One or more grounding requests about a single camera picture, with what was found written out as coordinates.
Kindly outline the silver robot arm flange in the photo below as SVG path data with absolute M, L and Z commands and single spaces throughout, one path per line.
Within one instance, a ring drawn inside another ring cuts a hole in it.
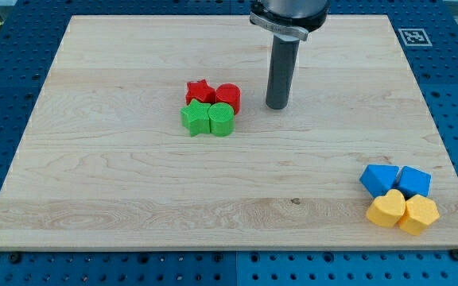
M 250 5 L 250 23 L 283 41 L 307 41 L 328 15 L 330 0 L 257 0 Z

